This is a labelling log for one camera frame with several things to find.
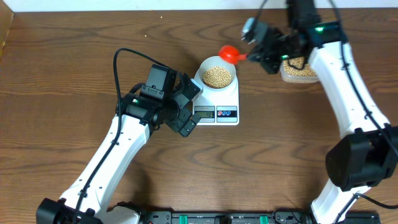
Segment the white digital kitchen scale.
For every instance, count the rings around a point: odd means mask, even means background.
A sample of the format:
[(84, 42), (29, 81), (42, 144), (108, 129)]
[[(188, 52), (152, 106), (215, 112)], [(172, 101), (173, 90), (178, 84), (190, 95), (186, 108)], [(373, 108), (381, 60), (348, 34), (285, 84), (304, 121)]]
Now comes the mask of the white digital kitchen scale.
[[(207, 71), (221, 72), (218, 84), (226, 83), (226, 75), (230, 75), (230, 83), (224, 88), (208, 86), (203, 77)], [(193, 113), (201, 117), (198, 125), (236, 126), (239, 124), (239, 82), (236, 69), (231, 67), (212, 66), (200, 68), (195, 74), (195, 80), (202, 85), (203, 93), (193, 102)]]

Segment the red plastic scoop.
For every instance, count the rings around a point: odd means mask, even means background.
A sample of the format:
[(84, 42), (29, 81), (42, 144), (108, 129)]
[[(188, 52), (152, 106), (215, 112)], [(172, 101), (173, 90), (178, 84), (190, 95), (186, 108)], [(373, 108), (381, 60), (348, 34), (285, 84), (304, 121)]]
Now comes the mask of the red plastic scoop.
[(240, 61), (246, 60), (248, 55), (241, 54), (240, 51), (232, 45), (224, 45), (218, 51), (218, 56), (221, 57), (225, 62), (233, 65), (237, 65)]

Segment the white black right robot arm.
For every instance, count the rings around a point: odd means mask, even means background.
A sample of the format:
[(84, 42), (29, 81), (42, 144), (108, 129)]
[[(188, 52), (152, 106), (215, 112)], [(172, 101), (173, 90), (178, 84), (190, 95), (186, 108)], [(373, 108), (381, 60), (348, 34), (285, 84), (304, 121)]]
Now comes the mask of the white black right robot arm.
[(397, 128), (363, 82), (341, 17), (323, 22), (313, 1), (287, 1), (286, 10), (289, 34), (259, 16), (246, 21), (242, 38), (254, 44), (247, 59), (275, 74), (293, 58), (303, 58), (317, 75), (336, 116), (340, 141), (326, 155), (328, 181), (305, 222), (341, 223), (357, 199), (393, 175)]

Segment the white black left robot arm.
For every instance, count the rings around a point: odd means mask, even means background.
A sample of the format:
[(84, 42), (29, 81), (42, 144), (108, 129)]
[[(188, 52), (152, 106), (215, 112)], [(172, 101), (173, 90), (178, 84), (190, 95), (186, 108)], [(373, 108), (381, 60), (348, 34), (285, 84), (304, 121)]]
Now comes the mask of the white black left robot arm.
[(166, 124), (187, 137), (199, 115), (186, 107), (203, 87), (186, 74), (150, 75), (120, 98), (110, 129), (79, 178), (57, 201), (43, 199), (37, 223), (139, 223), (141, 213), (128, 205), (109, 208), (127, 167), (151, 134)]

